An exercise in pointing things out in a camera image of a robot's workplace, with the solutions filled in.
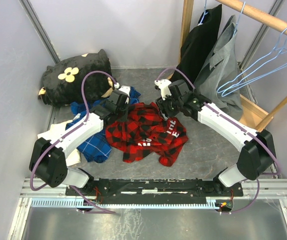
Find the red black plaid shirt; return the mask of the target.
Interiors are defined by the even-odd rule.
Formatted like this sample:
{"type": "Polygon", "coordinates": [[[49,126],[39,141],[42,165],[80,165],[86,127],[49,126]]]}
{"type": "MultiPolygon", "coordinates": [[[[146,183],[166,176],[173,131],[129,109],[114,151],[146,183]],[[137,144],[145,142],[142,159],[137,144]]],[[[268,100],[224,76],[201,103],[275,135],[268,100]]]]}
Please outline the red black plaid shirt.
{"type": "Polygon", "coordinates": [[[143,160],[151,153],[159,163],[171,167],[189,140],[186,128],[176,117],[165,120],[155,103],[132,104],[127,120],[116,121],[105,129],[107,142],[123,152],[126,163],[143,160]]]}

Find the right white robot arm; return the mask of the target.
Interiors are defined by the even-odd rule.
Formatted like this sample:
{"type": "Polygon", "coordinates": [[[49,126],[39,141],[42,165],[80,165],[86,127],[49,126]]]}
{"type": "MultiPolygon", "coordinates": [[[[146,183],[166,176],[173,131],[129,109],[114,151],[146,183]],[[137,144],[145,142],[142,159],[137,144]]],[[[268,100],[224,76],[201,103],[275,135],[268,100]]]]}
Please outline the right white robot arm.
{"type": "Polygon", "coordinates": [[[245,179],[256,180],[266,169],[276,163],[273,136],[235,120],[196,90],[190,89],[185,80],[171,82],[155,80],[160,97],[155,101],[164,117],[183,113],[206,125],[228,140],[239,152],[237,163],[221,171],[213,182],[213,191],[220,196],[245,179]]]}

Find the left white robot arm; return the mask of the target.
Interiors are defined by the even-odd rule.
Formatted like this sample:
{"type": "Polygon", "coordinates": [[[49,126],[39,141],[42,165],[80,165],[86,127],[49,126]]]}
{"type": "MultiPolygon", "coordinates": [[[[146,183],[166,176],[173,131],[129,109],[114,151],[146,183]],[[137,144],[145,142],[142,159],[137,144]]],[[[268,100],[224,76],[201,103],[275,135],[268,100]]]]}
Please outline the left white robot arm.
{"type": "Polygon", "coordinates": [[[103,104],[92,107],[89,113],[64,133],[54,139],[39,138],[34,144],[29,164],[30,188],[34,191],[40,189],[33,186],[36,176],[52,188],[64,184],[76,187],[83,195],[91,194],[94,190],[91,175],[84,170],[68,167],[66,158],[88,138],[126,116],[130,91],[130,86],[121,86],[103,104]]]}

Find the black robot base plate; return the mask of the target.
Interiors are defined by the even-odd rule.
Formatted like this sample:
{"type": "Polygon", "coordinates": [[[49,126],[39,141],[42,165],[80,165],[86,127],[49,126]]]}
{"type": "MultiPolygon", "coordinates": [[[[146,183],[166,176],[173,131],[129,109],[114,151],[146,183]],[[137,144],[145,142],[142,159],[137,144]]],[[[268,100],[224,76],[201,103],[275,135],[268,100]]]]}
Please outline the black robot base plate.
{"type": "Polygon", "coordinates": [[[98,197],[102,204],[204,204],[207,197],[242,197],[240,183],[231,187],[214,180],[194,179],[108,179],[91,180],[79,190],[84,196],[98,197]]]}

